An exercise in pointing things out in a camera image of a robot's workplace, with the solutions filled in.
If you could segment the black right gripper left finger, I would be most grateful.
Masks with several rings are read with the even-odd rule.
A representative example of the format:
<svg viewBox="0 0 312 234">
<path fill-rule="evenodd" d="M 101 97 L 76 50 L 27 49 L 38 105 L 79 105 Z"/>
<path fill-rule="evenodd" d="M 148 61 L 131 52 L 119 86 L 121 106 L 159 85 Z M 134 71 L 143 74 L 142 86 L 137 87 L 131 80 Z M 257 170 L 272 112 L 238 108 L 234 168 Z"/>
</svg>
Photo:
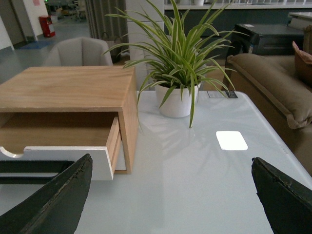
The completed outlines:
<svg viewBox="0 0 312 234">
<path fill-rule="evenodd" d="M 85 154 L 0 217 L 2 234 L 73 234 L 89 193 L 93 160 Z"/>
</svg>

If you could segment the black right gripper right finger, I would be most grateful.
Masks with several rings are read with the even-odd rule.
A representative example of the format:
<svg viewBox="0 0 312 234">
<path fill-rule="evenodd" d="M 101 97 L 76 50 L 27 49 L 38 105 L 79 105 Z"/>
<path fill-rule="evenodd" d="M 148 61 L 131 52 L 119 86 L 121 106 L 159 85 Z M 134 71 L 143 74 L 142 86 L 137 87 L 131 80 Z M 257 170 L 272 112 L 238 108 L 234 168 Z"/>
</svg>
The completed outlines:
<svg viewBox="0 0 312 234">
<path fill-rule="evenodd" d="M 312 191 L 265 160 L 255 157 L 252 177 L 275 234 L 312 232 Z"/>
</svg>

